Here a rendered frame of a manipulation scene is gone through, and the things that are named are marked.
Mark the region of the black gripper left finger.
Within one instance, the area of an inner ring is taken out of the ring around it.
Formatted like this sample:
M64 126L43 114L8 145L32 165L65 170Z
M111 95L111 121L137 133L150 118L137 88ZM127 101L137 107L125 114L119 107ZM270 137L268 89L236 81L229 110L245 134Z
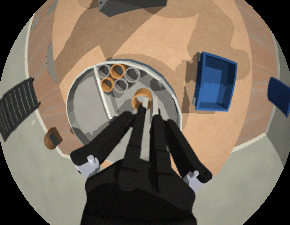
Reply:
M119 172L118 187L121 191L126 193L132 192L135 189L138 179L148 97L144 96L144 107L142 107L142 105L139 106L137 114L132 114L130 111L124 111L90 143L71 152L70 158L72 162L86 181L89 177L98 173L100 165L110 155L130 127L133 127Z

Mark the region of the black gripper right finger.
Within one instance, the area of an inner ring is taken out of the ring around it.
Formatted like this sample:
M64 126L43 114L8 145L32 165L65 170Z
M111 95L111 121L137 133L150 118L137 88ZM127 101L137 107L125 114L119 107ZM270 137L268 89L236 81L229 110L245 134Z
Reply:
M160 196L167 196L175 189L171 154L180 176L196 192L212 179L212 173L199 161L175 121L165 121L160 115L157 97L153 97L149 120L149 160L155 160L155 191Z

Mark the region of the blue shallow tray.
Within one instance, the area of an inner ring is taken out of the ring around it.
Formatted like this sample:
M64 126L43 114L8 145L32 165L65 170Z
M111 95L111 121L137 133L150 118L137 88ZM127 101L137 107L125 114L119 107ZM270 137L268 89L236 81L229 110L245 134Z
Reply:
M207 52L197 52L197 61L192 100L195 110L228 112L235 87L237 63Z

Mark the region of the grey metal ring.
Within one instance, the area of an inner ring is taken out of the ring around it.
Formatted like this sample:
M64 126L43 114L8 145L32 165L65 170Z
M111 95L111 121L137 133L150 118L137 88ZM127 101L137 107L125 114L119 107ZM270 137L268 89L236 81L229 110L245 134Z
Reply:
M120 81L120 80L123 80L123 81L126 82L126 84L127 84L127 88L123 88L123 87L120 86L120 84L119 84L119 81ZM131 82L128 82L128 81L125 79L125 76L123 76L122 78L119 78L119 79L117 79L117 80L114 82L114 89L115 89L117 92L119 92L119 93L123 93L123 92L125 92L125 91L130 87L130 85L131 85Z
M106 73L105 73L105 71L104 71L105 66L108 67L108 69L109 69L109 74L106 74ZM111 74L110 74L110 69L111 69L112 66L113 66L113 64L102 64L102 65L100 65L100 66L98 67L98 69L97 69L97 74L98 74L98 76L99 76L100 78L107 78L107 77L111 76Z
M136 69L138 71L138 78L132 78L130 75L129 75L129 71L130 69ZM128 82L136 82L138 81L138 79L141 77L142 75L142 70L138 69L138 68L135 68L135 67L129 67L128 69L126 69L125 73L124 73L124 76L125 76L125 79L128 81Z

